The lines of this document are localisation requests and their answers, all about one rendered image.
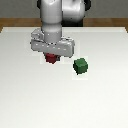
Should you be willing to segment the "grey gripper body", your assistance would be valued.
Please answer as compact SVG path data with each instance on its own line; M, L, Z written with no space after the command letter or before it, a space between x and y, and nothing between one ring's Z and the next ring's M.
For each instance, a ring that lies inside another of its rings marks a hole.
M58 42L47 43L40 28L31 33L31 49L33 51L50 53L71 58L74 54L75 42L72 38L62 36Z

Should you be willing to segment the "red cube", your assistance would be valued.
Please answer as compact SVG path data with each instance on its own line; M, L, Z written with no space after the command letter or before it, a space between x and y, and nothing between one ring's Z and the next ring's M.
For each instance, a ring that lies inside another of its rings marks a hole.
M54 54L47 53L45 55L45 59L47 62L54 64L58 60L58 56Z

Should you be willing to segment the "green cube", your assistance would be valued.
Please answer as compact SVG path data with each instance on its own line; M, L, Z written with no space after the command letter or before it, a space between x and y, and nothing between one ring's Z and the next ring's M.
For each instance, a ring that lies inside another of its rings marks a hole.
M79 58L74 61L73 68L77 74L85 73L88 69L88 63L85 61L84 58Z

